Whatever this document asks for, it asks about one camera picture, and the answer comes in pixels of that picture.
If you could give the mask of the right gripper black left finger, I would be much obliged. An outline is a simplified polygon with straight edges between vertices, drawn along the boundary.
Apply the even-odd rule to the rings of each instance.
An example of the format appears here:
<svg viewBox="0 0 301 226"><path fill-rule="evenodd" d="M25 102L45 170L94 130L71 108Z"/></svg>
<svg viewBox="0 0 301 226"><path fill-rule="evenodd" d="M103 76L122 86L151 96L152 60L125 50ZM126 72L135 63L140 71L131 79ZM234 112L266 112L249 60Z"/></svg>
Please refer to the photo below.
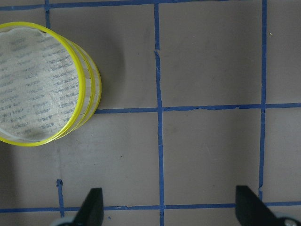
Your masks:
<svg viewBox="0 0 301 226"><path fill-rule="evenodd" d="M74 226L101 226L104 218L102 188L92 188L76 214Z"/></svg>

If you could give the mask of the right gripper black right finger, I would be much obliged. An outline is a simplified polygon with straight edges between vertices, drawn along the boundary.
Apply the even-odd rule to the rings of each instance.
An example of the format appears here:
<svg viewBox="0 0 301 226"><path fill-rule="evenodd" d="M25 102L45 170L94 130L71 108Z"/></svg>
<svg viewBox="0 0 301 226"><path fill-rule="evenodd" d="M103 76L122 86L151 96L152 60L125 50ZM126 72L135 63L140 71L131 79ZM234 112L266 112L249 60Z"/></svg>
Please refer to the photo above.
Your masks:
<svg viewBox="0 0 301 226"><path fill-rule="evenodd" d="M236 186L235 214L241 226L271 226L274 214L248 186Z"/></svg>

